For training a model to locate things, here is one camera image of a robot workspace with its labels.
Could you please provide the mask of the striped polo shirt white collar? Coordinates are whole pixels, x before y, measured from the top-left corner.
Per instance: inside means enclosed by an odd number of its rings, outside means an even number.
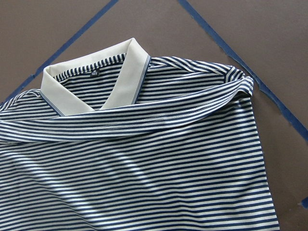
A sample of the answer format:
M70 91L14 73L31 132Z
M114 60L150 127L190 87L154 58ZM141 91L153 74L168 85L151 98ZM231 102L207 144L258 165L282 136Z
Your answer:
M133 38L45 67L0 108L1 230L279 230L253 84Z

